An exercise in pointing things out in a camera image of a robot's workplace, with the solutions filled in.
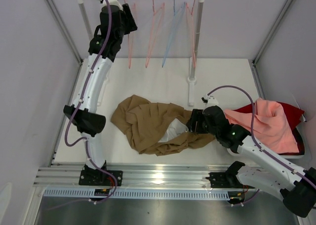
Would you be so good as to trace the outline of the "tan brown skirt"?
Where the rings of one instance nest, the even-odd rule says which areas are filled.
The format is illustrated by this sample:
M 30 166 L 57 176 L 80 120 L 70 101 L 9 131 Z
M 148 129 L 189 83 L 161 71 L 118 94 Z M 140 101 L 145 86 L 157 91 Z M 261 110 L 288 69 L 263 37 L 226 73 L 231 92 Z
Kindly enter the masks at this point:
M 173 103 L 152 103 L 132 95 L 117 106 L 111 122 L 139 154 L 165 156 L 202 148 L 215 140 L 210 134 L 189 132 L 186 123 L 191 114 Z

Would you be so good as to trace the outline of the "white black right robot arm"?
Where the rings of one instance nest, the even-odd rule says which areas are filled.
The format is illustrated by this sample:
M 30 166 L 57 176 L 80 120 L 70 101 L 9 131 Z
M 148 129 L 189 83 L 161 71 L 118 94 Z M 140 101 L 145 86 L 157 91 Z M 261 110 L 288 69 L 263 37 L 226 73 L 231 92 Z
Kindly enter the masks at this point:
M 316 205 L 316 170 L 298 166 L 267 148 L 254 134 L 230 124 L 219 106 L 194 109 L 187 122 L 189 131 L 212 134 L 225 148 L 251 159 L 263 171 L 235 161 L 225 175 L 231 187 L 249 185 L 281 200 L 293 214 L 305 218 Z

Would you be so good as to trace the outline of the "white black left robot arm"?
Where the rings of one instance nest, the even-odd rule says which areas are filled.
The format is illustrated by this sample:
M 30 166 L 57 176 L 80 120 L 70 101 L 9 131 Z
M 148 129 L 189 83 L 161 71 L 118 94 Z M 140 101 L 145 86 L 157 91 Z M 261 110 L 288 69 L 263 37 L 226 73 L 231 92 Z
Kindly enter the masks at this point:
M 96 113 L 99 95 L 121 49 L 123 37 L 136 30 L 137 25 L 128 4 L 111 4 L 102 8 L 100 25 L 89 43 L 88 66 L 79 93 L 73 103 L 65 105 L 63 109 L 69 119 L 64 135 L 65 144 L 72 147 L 79 141 L 84 142 L 85 164 L 93 169 L 89 178 L 95 185 L 103 185 L 107 180 L 107 173 L 102 170 L 106 160 L 101 139 L 106 117 Z

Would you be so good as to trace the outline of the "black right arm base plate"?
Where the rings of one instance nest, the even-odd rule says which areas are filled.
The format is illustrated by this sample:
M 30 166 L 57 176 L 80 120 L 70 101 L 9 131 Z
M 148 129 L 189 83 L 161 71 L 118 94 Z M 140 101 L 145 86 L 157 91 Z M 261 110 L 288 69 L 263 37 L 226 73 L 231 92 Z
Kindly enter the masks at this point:
M 210 182 L 212 188 L 254 188 L 250 185 L 241 184 L 236 176 L 225 172 L 210 172 L 205 179 Z

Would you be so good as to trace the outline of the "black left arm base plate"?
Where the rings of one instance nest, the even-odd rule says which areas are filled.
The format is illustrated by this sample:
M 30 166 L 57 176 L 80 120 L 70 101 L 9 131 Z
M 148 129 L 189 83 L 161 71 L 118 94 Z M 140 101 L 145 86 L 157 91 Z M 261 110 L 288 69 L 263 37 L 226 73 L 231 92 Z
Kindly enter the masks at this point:
M 117 180 L 117 186 L 121 186 L 123 179 L 123 171 L 109 170 L 113 177 Z M 84 165 L 79 178 L 79 185 L 86 186 L 115 186 L 113 177 L 101 172 L 98 169 L 92 169 Z

